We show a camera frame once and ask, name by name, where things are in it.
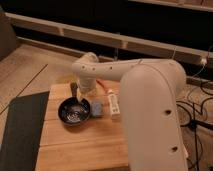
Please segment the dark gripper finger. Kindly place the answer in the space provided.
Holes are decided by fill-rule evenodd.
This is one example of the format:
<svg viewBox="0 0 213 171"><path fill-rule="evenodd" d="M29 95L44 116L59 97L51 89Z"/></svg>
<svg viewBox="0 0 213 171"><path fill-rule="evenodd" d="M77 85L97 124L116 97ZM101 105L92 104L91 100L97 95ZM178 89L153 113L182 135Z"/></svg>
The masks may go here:
<svg viewBox="0 0 213 171"><path fill-rule="evenodd" d="M78 89L77 83L75 82L71 83L70 88L71 88L72 97L77 97L77 89Z"/></svg>

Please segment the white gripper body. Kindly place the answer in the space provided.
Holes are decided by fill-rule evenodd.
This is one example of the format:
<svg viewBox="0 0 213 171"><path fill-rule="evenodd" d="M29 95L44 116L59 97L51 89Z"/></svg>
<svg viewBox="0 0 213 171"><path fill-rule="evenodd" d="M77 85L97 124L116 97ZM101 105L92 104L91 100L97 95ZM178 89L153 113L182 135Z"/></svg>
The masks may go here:
<svg viewBox="0 0 213 171"><path fill-rule="evenodd" d="M89 100L96 91L96 80L94 78L79 78L77 85L77 98L79 100Z"/></svg>

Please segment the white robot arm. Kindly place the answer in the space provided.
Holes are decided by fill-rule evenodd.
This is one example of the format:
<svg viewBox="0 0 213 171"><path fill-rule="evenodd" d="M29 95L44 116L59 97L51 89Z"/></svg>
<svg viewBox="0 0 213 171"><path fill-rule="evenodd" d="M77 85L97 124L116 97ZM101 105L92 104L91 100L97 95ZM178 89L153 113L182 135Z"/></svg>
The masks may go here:
<svg viewBox="0 0 213 171"><path fill-rule="evenodd" d="M131 171L188 171L176 97L186 84L172 59L100 63L87 53L72 64L82 88L95 78L118 81L119 108Z"/></svg>

